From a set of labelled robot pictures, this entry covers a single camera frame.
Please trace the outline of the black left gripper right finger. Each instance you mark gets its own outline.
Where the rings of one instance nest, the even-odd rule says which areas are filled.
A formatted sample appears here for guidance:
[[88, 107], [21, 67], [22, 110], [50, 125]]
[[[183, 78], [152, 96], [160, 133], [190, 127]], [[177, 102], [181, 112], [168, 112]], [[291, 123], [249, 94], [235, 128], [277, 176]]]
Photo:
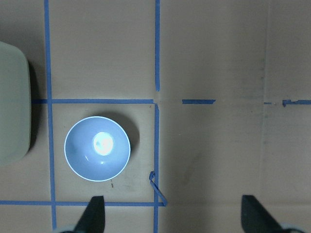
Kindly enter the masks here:
[[241, 225], [245, 233], [283, 233], [284, 229], [253, 195], [243, 195]]

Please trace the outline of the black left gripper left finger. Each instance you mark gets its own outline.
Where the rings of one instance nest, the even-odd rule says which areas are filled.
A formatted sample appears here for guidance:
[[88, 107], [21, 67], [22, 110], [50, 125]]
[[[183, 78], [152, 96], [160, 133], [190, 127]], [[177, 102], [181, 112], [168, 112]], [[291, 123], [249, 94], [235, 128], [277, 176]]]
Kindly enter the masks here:
[[104, 197], [94, 196], [74, 227], [74, 233], [103, 233], [105, 229]]

